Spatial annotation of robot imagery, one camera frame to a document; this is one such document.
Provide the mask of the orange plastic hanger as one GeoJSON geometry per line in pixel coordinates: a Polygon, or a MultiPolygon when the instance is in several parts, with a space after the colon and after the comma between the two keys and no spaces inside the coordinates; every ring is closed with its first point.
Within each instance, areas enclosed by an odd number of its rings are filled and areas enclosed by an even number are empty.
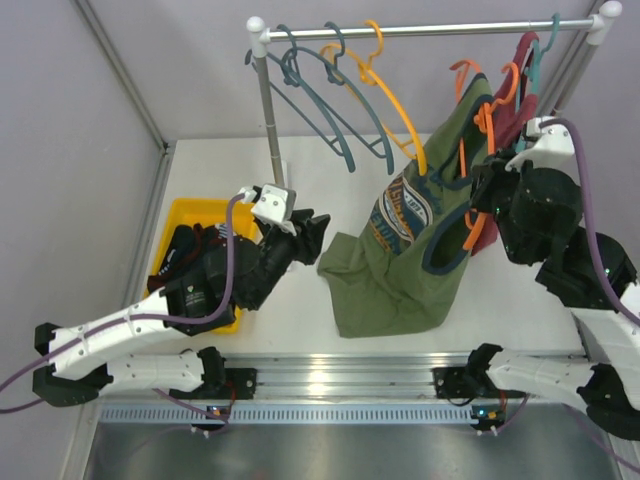
{"type": "MultiPolygon", "coordinates": [[[[470,59],[462,59],[450,67],[455,72],[455,97],[460,102],[463,96],[463,86],[470,70],[475,73],[481,73],[480,66],[470,59]]],[[[505,64],[501,70],[506,75],[508,90],[504,95],[498,95],[497,99],[491,104],[484,103],[474,115],[474,123],[479,127],[481,133],[486,135],[488,152],[493,154],[496,151],[495,132],[493,124],[493,113],[498,106],[507,105],[515,96],[519,83],[519,68],[514,62],[505,64]]],[[[480,235],[484,229],[488,215],[486,213],[477,213],[476,220],[471,219],[471,214],[465,214],[465,225],[470,230],[469,236],[463,244],[463,249],[471,252],[476,245],[480,235]]]]}

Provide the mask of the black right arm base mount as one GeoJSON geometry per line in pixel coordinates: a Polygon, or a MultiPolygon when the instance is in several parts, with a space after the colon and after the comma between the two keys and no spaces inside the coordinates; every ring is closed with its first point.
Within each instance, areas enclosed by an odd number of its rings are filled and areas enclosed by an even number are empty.
{"type": "Polygon", "coordinates": [[[469,367],[439,367],[434,368],[432,374],[438,399],[464,407],[479,397],[477,375],[469,367]]]}

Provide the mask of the olive green tank top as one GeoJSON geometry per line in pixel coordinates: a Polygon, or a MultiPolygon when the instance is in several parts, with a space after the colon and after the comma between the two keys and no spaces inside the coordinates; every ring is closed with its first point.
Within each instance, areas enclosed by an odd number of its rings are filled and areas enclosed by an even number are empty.
{"type": "Polygon", "coordinates": [[[337,233],[321,255],[317,271],[341,337],[415,334],[444,322],[470,256],[471,170],[488,156],[474,117],[493,100],[486,76],[475,75],[424,146],[426,174],[407,165],[379,194],[362,232],[337,233]]]}

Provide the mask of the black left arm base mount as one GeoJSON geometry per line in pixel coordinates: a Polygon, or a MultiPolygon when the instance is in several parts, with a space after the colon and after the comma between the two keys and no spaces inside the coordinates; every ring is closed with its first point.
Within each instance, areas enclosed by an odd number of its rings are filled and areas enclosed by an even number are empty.
{"type": "Polygon", "coordinates": [[[257,388],[255,368],[226,368],[225,383],[218,391],[220,399],[252,400],[257,388]]]}

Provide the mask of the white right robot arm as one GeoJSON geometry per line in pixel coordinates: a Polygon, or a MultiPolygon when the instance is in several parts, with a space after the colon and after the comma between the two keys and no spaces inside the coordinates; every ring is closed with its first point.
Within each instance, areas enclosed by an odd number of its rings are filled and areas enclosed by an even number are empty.
{"type": "Polygon", "coordinates": [[[535,277],[591,334],[601,362],[561,362],[521,355],[496,344],[473,350],[464,378],[477,397],[519,391],[563,403],[602,430],[624,440],[639,438],[639,327],[610,300],[638,288],[636,270],[622,246],[595,234],[603,267],[596,270],[583,224],[581,188],[565,173],[530,159],[509,169],[498,154],[472,169],[471,204],[494,217],[508,259],[538,264],[535,277]]]}

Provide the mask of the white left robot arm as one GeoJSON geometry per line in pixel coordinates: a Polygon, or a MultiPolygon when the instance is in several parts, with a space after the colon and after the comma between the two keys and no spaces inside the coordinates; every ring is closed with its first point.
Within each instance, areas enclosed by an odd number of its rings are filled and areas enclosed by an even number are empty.
{"type": "Polygon", "coordinates": [[[224,397],[232,381],[216,348],[173,355],[140,349],[229,326],[238,310],[258,310],[292,263],[316,262],[330,220],[296,210],[292,231],[261,223],[259,242],[235,235],[203,247],[182,276],[119,312],[73,328],[39,325],[34,345],[44,363],[33,370],[33,393],[54,407],[123,391],[161,390],[179,400],[224,397]]]}

